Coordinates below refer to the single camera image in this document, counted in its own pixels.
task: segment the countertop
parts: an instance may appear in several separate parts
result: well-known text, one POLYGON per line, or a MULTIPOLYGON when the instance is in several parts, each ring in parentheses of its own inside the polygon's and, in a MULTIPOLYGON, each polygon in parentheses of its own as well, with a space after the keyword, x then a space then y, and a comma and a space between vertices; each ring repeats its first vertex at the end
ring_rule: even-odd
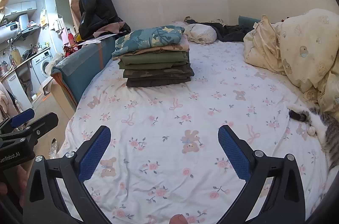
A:
POLYGON ((45 49, 42 49, 41 51, 38 51, 34 56, 29 57, 28 59, 26 59, 25 61, 23 61, 22 63, 20 63, 16 68, 12 69, 10 72, 6 73, 6 75, 4 75, 3 77, 0 78, 0 82, 2 82, 7 76, 9 76, 12 72, 14 72, 16 69, 18 69, 21 65, 25 64, 26 62, 32 60, 33 58, 35 58, 36 56, 40 55, 41 53, 47 51, 50 47, 47 47, 45 49))

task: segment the yellow blanket with bear print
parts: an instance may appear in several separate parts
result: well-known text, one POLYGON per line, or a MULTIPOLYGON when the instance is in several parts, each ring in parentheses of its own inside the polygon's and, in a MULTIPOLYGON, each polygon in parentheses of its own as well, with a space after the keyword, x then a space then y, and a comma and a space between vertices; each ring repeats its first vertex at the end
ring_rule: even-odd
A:
POLYGON ((245 61, 287 75, 305 99, 339 119, 339 15, 313 9, 271 24, 267 16, 244 37, 245 61))

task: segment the upper cabinet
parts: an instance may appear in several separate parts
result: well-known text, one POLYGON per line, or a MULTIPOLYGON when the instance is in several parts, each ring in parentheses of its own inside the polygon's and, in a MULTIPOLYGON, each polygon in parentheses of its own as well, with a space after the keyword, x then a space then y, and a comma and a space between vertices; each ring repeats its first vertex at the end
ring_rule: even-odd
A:
POLYGON ((37 4, 35 1, 27 1, 27 2, 6 5, 5 17, 8 18, 9 21, 13 21, 19 15, 33 12, 36 9, 37 9, 37 4))

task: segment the blue gripper pad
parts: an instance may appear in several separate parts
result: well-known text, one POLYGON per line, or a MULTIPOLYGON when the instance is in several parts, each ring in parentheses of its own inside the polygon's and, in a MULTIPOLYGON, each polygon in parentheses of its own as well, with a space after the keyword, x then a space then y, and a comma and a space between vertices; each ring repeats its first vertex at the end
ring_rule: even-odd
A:
POLYGON ((110 142, 111 131, 106 127, 101 131, 100 135, 96 138, 79 163, 78 179, 80 182, 83 183, 92 177, 110 142))
POLYGON ((219 143, 239 179, 248 182, 251 177, 250 162, 224 127, 219 128, 219 143))
POLYGON ((21 112, 19 115, 16 115, 12 118, 11 127, 16 128, 23 125, 25 122, 34 118, 34 110, 29 108, 24 112, 21 112))

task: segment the metal screw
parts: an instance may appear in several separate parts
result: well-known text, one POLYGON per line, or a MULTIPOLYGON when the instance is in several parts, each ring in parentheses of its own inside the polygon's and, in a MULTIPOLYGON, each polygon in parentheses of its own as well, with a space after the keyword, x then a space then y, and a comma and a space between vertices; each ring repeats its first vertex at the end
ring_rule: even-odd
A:
POLYGON ((256 150, 254 153, 257 157, 262 157, 264 156, 264 153, 261 150, 256 150))
POLYGON ((290 161, 294 160, 294 156, 292 154, 288 154, 287 155, 287 159, 289 159, 290 161))
POLYGON ((36 158, 35 158, 35 161, 37 161, 37 162, 40 162, 42 160, 42 156, 41 155, 39 155, 39 156, 37 156, 36 158))
POLYGON ((67 151, 66 154, 65 154, 65 156, 66 156, 67 158, 72 158, 72 157, 74 156, 74 151, 67 151))

